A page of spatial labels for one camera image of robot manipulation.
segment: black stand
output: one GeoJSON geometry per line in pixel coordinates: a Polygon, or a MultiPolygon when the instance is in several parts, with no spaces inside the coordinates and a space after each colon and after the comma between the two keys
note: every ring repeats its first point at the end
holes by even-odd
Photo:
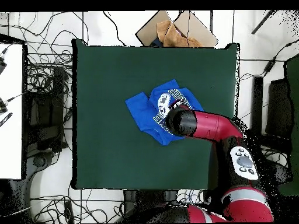
{"type": "Polygon", "coordinates": [[[267,13],[267,15],[262,19],[262,21],[257,25],[257,27],[254,29],[254,31],[252,31],[252,34],[255,34],[273,13],[275,13],[275,10],[270,10],[267,13]]]}

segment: red robot arm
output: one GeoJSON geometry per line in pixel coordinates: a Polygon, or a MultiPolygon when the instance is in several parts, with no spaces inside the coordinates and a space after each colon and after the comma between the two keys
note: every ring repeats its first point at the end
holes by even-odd
{"type": "MultiPolygon", "coordinates": [[[[210,200],[222,207],[222,214],[233,222],[273,222],[265,193],[241,130],[229,118],[190,110],[185,105],[173,108],[165,118],[170,132],[177,136],[207,139],[217,149],[218,188],[210,200]]],[[[227,222],[195,206],[188,207],[190,222],[227,222]]]]}

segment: blue t-shirt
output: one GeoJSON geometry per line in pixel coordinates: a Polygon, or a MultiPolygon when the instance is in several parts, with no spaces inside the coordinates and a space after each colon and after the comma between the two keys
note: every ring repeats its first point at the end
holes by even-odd
{"type": "Polygon", "coordinates": [[[160,144],[168,145],[184,138],[171,134],[164,122],[167,114],[164,106],[175,100],[180,100],[190,109],[203,111],[191,91],[185,87],[180,89],[174,79],[154,88],[149,98],[141,92],[126,100],[126,104],[140,131],[150,134],[160,144]]]}

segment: green table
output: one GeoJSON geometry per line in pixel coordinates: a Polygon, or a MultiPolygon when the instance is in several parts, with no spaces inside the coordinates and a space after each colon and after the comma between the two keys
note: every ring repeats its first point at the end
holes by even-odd
{"type": "Polygon", "coordinates": [[[125,100],[176,79],[205,111],[233,117],[238,45],[88,47],[73,40],[73,49],[76,188],[207,188],[211,143],[185,138],[162,146],[138,129],[125,100]]]}

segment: printed graphic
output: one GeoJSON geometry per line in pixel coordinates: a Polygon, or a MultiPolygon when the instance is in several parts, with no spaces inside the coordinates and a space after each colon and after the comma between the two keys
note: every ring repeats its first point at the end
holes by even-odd
{"type": "Polygon", "coordinates": [[[152,119],[155,120],[155,122],[160,125],[162,129],[173,135],[168,128],[165,125],[164,118],[167,116],[167,114],[170,111],[169,105],[171,96],[175,98],[175,100],[180,100],[180,103],[188,106],[188,108],[192,109],[191,105],[187,101],[187,99],[184,97],[184,95],[181,94],[181,92],[178,89],[169,89],[168,93],[161,94],[160,98],[158,99],[158,109],[159,112],[156,116],[154,116],[152,119]]]}

